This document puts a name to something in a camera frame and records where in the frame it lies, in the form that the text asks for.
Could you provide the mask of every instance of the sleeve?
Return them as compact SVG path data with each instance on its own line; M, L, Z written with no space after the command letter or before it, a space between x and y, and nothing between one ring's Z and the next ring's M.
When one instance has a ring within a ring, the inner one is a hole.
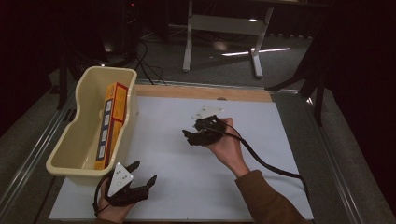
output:
M108 221L108 220L104 220L101 218L97 218L93 224L118 224L117 222L112 222L112 221Z
M235 183L256 223L309 223L288 199L268 185L261 171L243 175Z

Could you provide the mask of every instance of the beige plastic bin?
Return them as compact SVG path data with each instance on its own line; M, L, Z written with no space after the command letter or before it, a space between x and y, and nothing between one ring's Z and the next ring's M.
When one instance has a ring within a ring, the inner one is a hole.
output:
M138 111L134 86L136 76L132 69L95 66L86 70L76 88L76 117L67 125L47 160L47 170L51 174L67 176L79 184L91 185L97 184L117 162L123 164L122 159L130 148ZM104 170L95 170L106 88L116 81L129 89L125 121L109 165Z

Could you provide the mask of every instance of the orange box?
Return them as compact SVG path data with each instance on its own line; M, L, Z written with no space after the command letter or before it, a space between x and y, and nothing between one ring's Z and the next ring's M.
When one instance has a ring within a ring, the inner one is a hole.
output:
M118 82L108 85L106 89L95 170L103 170L108 166L120 129L125 121L127 93L128 88Z

